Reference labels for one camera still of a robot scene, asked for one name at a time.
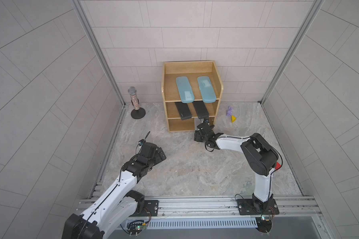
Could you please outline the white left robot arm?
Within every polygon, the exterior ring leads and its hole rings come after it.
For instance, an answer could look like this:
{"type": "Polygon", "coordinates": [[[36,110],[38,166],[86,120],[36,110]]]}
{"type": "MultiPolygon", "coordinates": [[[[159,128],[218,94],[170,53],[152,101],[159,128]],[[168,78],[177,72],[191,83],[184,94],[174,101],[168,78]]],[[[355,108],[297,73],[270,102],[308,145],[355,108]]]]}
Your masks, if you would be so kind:
{"type": "Polygon", "coordinates": [[[144,211],[145,196],[133,188],[153,166],[166,159],[162,148],[144,142],[121,168],[113,184],[80,215],[64,224],[63,239],[107,239],[131,215],[144,211]]]}

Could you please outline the black pencil case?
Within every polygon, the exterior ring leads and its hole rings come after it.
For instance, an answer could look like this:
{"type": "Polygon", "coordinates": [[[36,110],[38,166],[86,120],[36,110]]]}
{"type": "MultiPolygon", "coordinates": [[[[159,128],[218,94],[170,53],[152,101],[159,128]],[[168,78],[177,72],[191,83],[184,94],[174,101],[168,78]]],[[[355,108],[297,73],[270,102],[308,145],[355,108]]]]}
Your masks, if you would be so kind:
{"type": "Polygon", "coordinates": [[[193,101],[193,107],[195,109],[195,112],[197,114],[198,119],[208,119],[209,112],[205,106],[205,103],[203,101],[193,101]]]}
{"type": "Polygon", "coordinates": [[[175,106],[178,110],[181,120],[188,120],[192,118],[192,114],[188,107],[188,104],[182,102],[175,102],[175,106]]]}

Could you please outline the teal pencil case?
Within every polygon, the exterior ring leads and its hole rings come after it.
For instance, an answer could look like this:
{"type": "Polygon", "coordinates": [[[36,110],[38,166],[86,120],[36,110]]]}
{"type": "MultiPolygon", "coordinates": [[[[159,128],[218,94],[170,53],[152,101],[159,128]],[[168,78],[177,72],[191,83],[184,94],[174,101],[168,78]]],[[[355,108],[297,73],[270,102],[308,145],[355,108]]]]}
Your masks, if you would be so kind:
{"type": "Polygon", "coordinates": [[[214,92],[210,78],[207,76],[200,76],[197,78],[197,82],[202,101],[205,103],[214,103],[216,101],[216,94],[214,92]]]}
{"type": "Polygon", "coordinates": [[[188,77],[180,76],[176,78],[176,84],[182,103],[192,103],[195,100],[192,87],[189,83],[188,77]]]}

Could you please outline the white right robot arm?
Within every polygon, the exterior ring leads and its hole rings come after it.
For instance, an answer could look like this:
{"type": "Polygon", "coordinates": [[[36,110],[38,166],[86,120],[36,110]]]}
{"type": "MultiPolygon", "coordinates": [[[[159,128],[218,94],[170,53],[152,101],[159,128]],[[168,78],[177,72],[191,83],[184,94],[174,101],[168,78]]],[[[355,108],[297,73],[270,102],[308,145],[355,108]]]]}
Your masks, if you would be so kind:
{"type": "Polygon", "coordinates": [[[258,133],[251,136],[231,136],[214,133],[213,125],[203,122],[194,133],[196,142],[203,142],[209,152],[222,149],[242,152],[255,173],[255,188],[251,199],[235,198],[240,215],[259,215],[267,220],[279,214],[273,193],[273,173],[282,167],[279,152],[258,133]]]}

